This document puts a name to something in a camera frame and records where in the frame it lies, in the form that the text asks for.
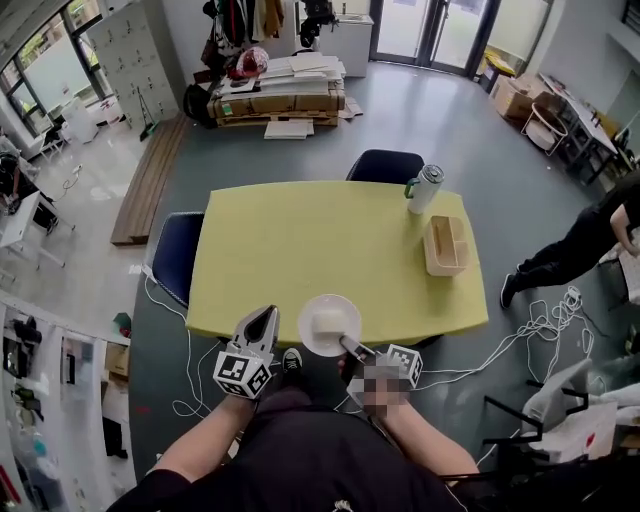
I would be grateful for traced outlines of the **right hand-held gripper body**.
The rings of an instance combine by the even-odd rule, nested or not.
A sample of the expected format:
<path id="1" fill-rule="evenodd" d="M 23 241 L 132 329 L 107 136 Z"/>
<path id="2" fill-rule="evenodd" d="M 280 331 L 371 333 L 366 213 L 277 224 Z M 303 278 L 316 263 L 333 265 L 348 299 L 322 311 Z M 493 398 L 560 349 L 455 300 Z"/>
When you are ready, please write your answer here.
<path id="1" fill-rule="evenodd" d="M 391 344 L 384 353 L 376 352 L 375 360 L 360 362 L 347 352 L 345 359 L 345 383 L 347 394 L 363 408 L 365 368 L 369 366 L 398 367 L 410 384 L 410 391 L 417 387 L 423 369 L 423 361 L 416 350 Z"/>

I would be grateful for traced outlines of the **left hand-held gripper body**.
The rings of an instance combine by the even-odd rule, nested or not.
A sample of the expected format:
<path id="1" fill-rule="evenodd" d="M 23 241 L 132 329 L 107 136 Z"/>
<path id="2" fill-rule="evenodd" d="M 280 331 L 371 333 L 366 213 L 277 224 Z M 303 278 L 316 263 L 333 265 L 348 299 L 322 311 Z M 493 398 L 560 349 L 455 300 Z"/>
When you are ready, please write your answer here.
<path id="1" fill-rule="evenodd" d="M 218 354 L 213 379 L 227 394 L 258 399 L 272 379 L 273 344 L 261 344 L 251 349 L 229 342 Z"/>

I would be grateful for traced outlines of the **person's right hand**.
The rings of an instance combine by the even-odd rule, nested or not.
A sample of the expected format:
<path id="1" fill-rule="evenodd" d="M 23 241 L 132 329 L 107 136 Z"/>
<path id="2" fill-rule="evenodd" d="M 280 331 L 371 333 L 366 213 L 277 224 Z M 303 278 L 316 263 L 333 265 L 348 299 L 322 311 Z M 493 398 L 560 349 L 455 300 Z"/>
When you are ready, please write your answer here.
<path id="1" fill-rule="evenodd" d="M 398 367 L 365 368 L 362 404 L 367 414 L 386 417 L 406 402 L 409 391 L 410 384 Z"/>

